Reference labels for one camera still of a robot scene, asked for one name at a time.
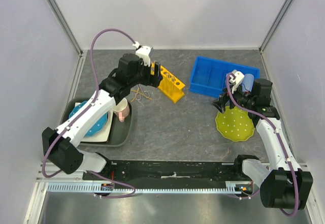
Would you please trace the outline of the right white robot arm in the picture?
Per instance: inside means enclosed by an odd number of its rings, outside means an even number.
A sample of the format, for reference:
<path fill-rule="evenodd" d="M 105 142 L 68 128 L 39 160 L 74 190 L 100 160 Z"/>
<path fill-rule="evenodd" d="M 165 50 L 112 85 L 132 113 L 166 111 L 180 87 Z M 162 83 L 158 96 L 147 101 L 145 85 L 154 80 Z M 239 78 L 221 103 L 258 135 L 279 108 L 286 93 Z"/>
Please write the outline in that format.
<path fill-rule="evenodd" d="M 278 208 L 285 215 L 295 215 L 305 208 L 313 184 L 310 172 L 303 171 L 285 139 L 277 109 L 271 104 L 272 82 L 255 79 L 247 89 L 242 81 L 230 76 L 219 99 L 217 130 L 234 142 L 246 141 L 257 132 L 264 144 L 269 165 L 254 155 L 239 155 L 233 166 L 238 180 L 249 177 L 259 188 L 266 208 Z"/>

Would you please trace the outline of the plastic wash bottle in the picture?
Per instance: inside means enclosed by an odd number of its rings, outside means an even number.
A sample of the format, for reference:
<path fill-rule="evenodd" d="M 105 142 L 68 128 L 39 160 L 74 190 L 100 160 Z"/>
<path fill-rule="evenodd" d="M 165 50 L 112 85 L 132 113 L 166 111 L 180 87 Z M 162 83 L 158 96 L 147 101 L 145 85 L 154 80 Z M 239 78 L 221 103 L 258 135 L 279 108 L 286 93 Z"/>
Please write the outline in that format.
<path fill-rule="evenodd" d="M 245 74 L 242 81 L 244 92 L 251 92 L 254 84 L 254 76 L 252 74 Z"/>

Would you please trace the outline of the green dotted plate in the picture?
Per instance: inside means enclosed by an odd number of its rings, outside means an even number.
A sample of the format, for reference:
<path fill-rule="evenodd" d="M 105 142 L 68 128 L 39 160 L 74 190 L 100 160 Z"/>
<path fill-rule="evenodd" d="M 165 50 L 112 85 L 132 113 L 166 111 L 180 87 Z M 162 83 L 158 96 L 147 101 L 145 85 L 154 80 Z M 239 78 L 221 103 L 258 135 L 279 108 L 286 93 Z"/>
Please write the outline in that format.
<path fill-rule="evenodd" d="M 221 135 L 233 142 L 244 142 L 254 135 L 255 127 L 248 112 L 238 107 L 226 106 L 224 113 L 217 113 L 215 122 Z"/>

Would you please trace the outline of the pink small cup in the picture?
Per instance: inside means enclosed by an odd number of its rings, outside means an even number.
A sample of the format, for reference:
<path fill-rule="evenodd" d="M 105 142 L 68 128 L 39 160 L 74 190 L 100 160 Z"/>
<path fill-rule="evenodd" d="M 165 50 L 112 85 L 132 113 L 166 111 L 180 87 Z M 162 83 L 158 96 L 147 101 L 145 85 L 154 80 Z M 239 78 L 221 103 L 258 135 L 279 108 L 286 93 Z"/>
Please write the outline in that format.
<path fill-rule="evenodd" d="M 129 104 L 126 98 L 123 98 L 114 108 L 113 112 L 118 117 L 120 122 L 124 122 L 125 118 L 130 113 Z"/>

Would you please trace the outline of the blue dotted plate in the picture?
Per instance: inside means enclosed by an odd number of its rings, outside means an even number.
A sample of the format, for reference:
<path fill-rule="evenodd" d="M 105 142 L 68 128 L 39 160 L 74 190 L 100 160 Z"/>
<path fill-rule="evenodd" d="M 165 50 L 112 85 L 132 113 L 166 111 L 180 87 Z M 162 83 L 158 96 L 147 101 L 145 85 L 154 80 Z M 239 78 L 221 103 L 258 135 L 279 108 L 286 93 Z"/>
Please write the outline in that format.
<path fill-rule="evenodd" d="M 75 103 L 75 107 L 69 114 L 69 118 L 71 118 L 74 114 L 76 114 L 84 105 L 86 104 L 86 101 L 83 101 L 81 103 Z M 91 137 L 97 134 L 99 131 L 103 129 L 105 124 L 108 120 L 108 113 L 104 114 L 97 122 L 94 124 L 88 132 L 85 134 L 85 137 Z"/>

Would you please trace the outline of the dark green tray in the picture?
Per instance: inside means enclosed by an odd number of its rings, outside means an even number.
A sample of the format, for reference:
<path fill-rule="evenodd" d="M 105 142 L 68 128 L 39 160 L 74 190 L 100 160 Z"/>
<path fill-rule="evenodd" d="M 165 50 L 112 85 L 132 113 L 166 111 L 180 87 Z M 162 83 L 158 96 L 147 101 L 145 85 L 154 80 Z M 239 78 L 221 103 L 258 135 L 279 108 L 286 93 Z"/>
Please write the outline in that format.
<path fill-rule="evenodd" d="M 124 122 L 120 122 L 118 117 L 113 113 L 113 119 L 111 124 L 111 129 L 109 133 L 109 139 L 106 143 L 82 143 L 81 146 L 96 146 L 96 147 L 120 147 L 124 143 L 126 143 L 131 128 L 134 124 L 134 120 L 132 118 L 132 109 L 131 104 L 129 104 L 130 113 L 128 117 L 125 118 Z"/>

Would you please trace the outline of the yellow test tube rack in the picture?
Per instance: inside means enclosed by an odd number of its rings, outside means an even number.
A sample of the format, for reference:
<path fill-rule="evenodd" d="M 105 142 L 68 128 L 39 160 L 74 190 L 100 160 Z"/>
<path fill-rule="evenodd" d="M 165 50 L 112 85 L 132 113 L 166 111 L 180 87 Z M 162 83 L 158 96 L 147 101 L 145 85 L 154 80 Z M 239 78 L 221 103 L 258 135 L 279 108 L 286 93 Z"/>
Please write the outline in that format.
<path fill-rule="evenodd" d="M 172 102 L 177 103 L 185 95 L 183 92 L 185 84 L 163 66 L 160 66 L 160 73 L 162 80 L 158 89 Z"/>

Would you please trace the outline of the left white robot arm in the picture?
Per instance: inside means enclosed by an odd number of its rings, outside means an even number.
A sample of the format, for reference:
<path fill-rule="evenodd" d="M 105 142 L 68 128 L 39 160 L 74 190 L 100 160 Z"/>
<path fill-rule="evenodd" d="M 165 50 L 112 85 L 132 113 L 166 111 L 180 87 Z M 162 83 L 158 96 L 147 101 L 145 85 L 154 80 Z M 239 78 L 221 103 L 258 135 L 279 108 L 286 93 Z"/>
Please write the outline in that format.
<path fill-rule="evenodd" d="M 161 80 L 160 63 L 145 65 L 136 54 L 124 54 L 109 76 L 96 89 L 94 95 L 78 112 L 55 129 L 42 132 L 44 160 L 50 160 L 60 171 L 72 174 L 77 170 L 93 171 L 100 180 L 111 176 L 107 160 L 97 154 L 78 150 L 85 134 L 107 112 L 118 105 L 131 89 L 142 84 L 158 87 Z"/>

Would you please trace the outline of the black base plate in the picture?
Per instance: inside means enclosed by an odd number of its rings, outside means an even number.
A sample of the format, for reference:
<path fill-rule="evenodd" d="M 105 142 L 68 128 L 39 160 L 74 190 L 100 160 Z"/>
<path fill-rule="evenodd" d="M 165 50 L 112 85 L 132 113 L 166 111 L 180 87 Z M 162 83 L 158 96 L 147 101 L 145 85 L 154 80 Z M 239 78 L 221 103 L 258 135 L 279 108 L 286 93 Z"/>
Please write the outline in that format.
<path fill-rule="evenodd" d="M 115 160 L 100 175 L 135 188 L 222 188 L 226 182 L 252 182 L 233 163 L 222 162 Z"/>

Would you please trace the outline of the blue plastic bin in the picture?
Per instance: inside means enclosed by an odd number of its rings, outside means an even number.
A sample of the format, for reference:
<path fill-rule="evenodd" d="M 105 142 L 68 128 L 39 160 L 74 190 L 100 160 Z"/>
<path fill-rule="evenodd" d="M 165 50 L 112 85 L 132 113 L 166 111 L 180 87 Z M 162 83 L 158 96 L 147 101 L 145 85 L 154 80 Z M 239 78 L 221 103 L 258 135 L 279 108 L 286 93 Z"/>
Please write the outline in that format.
<path fill-rule="evenodd" d="M 254 78 L 260 77 L 258 68 L 198 56 L 192 69 L 189 90 L 218 98 L 226 87 L 226 75 L 233 70 L 240 71 L 244 75 L 252 74 Z"/>

